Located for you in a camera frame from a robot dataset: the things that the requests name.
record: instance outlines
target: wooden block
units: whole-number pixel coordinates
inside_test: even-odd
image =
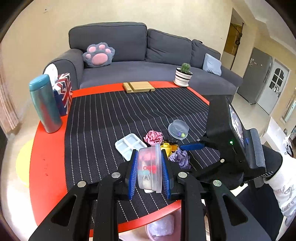
[[[155,91],[155,88],[147,81],[143,82],[127,82],[123,83],[127,93],[149,92]]]

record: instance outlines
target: yellow round mat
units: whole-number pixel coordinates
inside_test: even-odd
[[[30,159],[31,159],[31,151],[33,147],[33,141],[28,141],[20,150],[17,161],[15,164],[15,169],[17,171],[17,176],[21,180],[21,182],[29,187],[29,170],[30,170]]]

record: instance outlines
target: teal water bottle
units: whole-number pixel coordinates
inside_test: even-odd
[[[29,83],[30,95],[46,132],[56,132],[62,120],[52,91],[49,76],[42,74]]]

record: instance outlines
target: sofa armrest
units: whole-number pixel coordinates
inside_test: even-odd
[[[78,90],[81,84],[84,70],[82,54],[79,49],[70,49],[48,64],[55,64],[59,74],[70,73],[72,90]]]
[[[221,77],[233,84],[234,86],[239,87],[242,85],[242,77],[240,77],[238,74],[232,72],[224,66],[221,66],[221,72]]]

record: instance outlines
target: sofa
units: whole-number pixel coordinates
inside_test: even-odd
[[[91,44],[106,42],[115,49],[108,66],[87,68],[82,54]],[[182,63],[191,65],[189,86],[208,100],[226,95],[231,101],[242,78],[225,67],[221,76],[202,70],[205,54],[220,59],[220,53],[199,40],[175,36],[144,23],[92,23],[69,31],[70,50],[52,60],[58,73],[70,73],[72,89],[133,81],[174,81]]]

